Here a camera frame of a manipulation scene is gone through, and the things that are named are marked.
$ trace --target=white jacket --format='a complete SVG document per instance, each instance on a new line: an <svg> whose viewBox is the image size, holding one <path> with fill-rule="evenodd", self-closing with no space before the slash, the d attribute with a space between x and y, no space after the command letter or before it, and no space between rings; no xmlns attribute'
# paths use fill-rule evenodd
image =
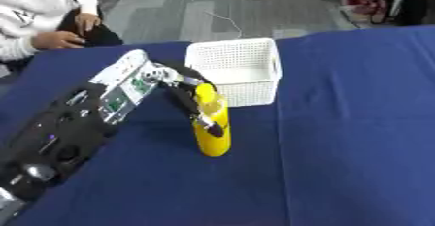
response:
<svg viewBox="0 0 435 226"><path fill-rule="evenodd" d="M97 15L97 0L0 0L0 60L34 55L31 37L55 31L62 19L78 7Z"/></svg>

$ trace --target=table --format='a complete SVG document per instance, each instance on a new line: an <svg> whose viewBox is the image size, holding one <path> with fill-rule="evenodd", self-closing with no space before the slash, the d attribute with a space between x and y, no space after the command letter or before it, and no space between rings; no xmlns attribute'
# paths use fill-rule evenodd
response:
<svg viewBox="0 0 435 226"><path fill-rule="evenodd" d="M184 117L157 92L12 225L430 225L434 33L279 40L278 100L231 110L233 148L221 158L199 153ZM0 100L0 138L129 49L181 60L186 46L45 53Z"/></svg>

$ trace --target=wire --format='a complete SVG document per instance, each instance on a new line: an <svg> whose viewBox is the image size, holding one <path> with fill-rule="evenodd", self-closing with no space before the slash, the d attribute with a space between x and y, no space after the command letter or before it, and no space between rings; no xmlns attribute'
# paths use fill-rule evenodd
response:
<svg viewBox="0 0 435 226"><path fill-rule="evenodd" d="M209 16L214 16L214 17L219 18L219 19L223 19L223 20L228 20L228 21L230 21L231 24L233 24L234 28L237 29L237 31L239 32L239 35L238 35L235 39L240 39L240 38L242 38L242 36L243 36L243 31L242 31L242 29L237 25L237 23L236 23L233 19L231 19L231 15L230 15L229 17L225 17L225 16L220 16L220 15L217 15L217 14L214 14L214 13L211 13L211 12L207 12L207 11L204 11L204 13L207 14L207 15L209 15Z"/></svg>

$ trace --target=yellow bottle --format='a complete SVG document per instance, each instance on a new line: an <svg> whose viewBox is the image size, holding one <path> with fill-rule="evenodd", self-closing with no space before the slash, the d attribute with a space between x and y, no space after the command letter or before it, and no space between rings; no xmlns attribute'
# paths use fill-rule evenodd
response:
<svg viewBox="0 0 435 226"><path fill-rule="evenodd" d="M207 132L197 121L193 122L196 140L201 151L211 157L220 157L231 148L231 131L226 99L215 92L208 83L196 88L196 101L205 116L216 122L223 130L222 137L215 137Z"/></svg>

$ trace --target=robotic arm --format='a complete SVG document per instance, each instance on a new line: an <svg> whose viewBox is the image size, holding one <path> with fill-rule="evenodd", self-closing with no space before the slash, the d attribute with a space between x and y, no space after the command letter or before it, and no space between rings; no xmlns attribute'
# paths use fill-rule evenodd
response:
<svg viewBox="0 0 435 226"><path fill-rule="evenodd" d="M210 83L192 69L152 62L134 50L52 102L0 150L0 225L67 180L157 87L190 120L221 137L222 128L194 100L204 82Z"/></svg>

